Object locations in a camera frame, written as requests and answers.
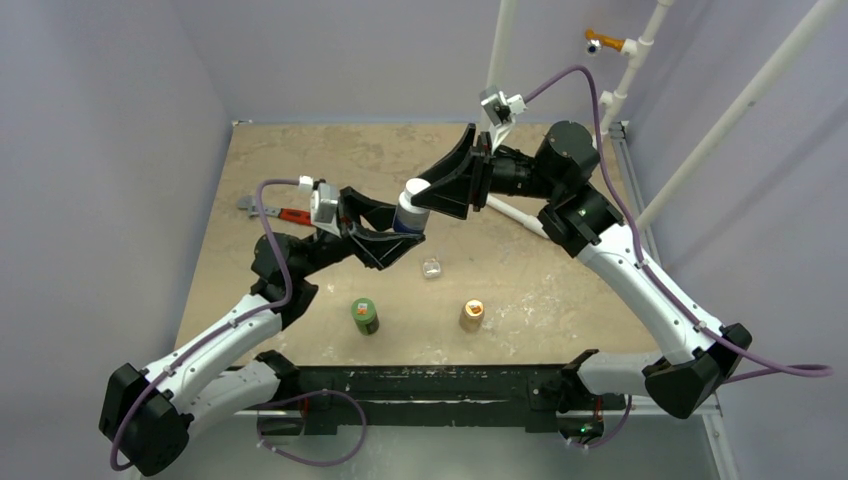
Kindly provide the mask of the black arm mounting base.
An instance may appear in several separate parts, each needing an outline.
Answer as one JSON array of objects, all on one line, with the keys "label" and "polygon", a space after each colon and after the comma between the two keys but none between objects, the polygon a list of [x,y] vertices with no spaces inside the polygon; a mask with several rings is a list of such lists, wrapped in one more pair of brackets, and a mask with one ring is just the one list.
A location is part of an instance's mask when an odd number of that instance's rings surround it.
[{"label": "black arm mounting base", "polygon": [[272,390],[305,416],[308,435],[341,426],[514,427],[527,433],[599,435],[599,416],[622,395],[601,397],[556,364],[301,366]]}]

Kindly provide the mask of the clear plastic pill organizer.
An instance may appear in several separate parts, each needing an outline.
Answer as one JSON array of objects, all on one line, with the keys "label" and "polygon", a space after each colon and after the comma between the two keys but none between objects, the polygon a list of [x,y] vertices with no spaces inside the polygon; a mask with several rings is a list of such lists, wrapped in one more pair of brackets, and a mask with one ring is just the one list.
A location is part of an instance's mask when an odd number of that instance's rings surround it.
[{"label": "clear plastic pill organizer", "polygon": [[422,274],[425,279],[435,279],[442,275],[443,270],[438,258],[431,257],[422,261]]}]

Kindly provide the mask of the white capped dark pill bottle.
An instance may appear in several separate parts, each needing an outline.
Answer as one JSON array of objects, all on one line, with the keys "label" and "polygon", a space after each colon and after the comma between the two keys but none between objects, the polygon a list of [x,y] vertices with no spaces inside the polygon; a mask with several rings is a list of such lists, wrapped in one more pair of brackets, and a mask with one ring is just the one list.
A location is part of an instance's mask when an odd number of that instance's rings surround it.
[{"label": "white capped dark pill bottle", "polygon": [[422,234],[425,231],[430,211],[413,205],[412,198],[429,186],[430,183],[421,178],[412,178],[405,183],[404,190],[398,196],[392,222],[395,232]]}]

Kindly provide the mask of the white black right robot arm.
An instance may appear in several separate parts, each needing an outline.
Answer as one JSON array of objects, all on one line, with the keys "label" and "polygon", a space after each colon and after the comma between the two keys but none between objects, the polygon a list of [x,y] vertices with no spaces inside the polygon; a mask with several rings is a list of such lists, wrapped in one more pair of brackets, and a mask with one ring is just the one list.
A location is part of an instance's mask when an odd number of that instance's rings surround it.
[{"label": "white black right robot arm", "polygon": [[653,268],[635,246],[622,210],[591,184],[599,163],[590,132],[578,123],[555,123],[532,156],[496,146],[488,133],[468,125],[457,145],[420,173],[429,186],[412,203],[464,220],[492,194],[545,200],[537,215],[544,233],[598,275],[659,348],[647,355],[585,351],[563,369],[564,399],[584,407],[603,394],[644,396],[686,419],[730,379],[752,336],[704,310],[696,311],[695,321],[685,316],[693,300]]}]

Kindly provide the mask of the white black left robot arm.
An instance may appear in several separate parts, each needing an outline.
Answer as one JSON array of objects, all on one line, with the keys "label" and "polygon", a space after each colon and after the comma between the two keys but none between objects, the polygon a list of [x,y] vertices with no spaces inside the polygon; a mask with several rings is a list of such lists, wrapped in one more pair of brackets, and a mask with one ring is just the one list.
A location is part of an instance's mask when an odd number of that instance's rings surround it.
[{"label": "white black left robot arm", "polygon": [[301,318],[318,288],[310,277],[354,257],[383,270],[424,241],[429,213],[417,201],[428,184],[415,178],[393,204],[352,188],[302,178],[313,232],[299,238],[266,229],[253,250],[255,283],[217,321],[172,353],[110,376],[99,420],[117,472],[162,472],[206,427],[248,407],[302,408],[329,389],[308,391],[297,366],[276,351],[241,368],[234,362]]}]

